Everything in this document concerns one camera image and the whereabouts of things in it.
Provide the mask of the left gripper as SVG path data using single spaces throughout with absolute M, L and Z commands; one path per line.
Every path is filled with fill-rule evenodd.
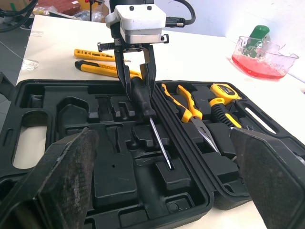
M 156 64 L 153 44 L 169 43 L 169 34 L 125 35 L 119 23 L 110 27 L 113 42 L 97 43 L 98 52 L 114 50 L 119 80 L 125 88 L 127 97 L 132 100 L 129 67 L 124 63 L 124 52 L 143 51 L 145 63 L 140 65 L 142 80 L 152 97 L 155 86 Z

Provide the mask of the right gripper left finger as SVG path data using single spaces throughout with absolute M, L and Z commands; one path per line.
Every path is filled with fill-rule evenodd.
M 2 229 L 81 229 L 99 135 L 84 128 L 49 146 L 0 205 Z

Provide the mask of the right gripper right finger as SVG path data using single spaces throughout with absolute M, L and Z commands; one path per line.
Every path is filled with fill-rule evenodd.
M 268 229 L 305 227 L 305 165 L 279 139 L 232 127 L 246 188 Z

